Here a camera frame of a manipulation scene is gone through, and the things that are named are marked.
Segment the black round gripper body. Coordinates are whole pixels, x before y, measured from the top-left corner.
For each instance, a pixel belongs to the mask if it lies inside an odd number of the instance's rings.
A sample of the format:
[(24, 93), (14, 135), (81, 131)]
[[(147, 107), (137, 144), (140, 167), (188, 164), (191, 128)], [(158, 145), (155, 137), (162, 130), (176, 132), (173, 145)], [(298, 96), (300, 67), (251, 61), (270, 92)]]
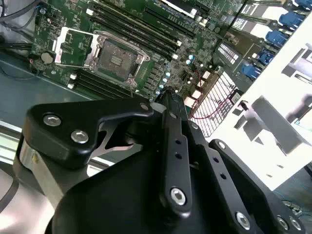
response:
[(71, 188), (54, 234), (304, 234), (301, 220), (225, 144), (162, 115), (125, 124), (142, 150)]

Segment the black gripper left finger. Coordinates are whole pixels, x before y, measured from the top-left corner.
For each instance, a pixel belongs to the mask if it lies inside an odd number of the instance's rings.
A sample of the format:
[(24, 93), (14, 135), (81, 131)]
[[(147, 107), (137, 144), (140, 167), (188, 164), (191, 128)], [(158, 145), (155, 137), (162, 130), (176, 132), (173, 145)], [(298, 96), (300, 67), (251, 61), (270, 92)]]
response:
[[(140, 97), (40, 104), (30, 108), (23, 127), (23, 147), (35, 151), (49, 177), (38, 183), (57, 206), (75, 186), (91, 200), (110, 192), (118, 202), (133, 202), (139, 187), (156, 169), (156, 191), (147, 204), (171, 218), (187, 218), (192, 207), (188, 143), (174, 102), (164, 90), (154, 103)], [(89, 161), (134, 144), (142, 150), (106, 174), (87, 179)]]

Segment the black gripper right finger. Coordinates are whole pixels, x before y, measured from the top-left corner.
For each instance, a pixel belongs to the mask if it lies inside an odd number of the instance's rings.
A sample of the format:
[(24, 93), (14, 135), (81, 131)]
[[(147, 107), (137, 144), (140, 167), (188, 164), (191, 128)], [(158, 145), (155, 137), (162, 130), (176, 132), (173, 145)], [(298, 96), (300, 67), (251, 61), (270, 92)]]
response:
[(182, 98), (175, 94), (182, 131), (191, 143), (191, 161), (207, 177), (216, 197), (212, 216), (218, 234), (304, 234), (293, 212), (225, 144), (207, 142), (202, 131), (187, 118)]

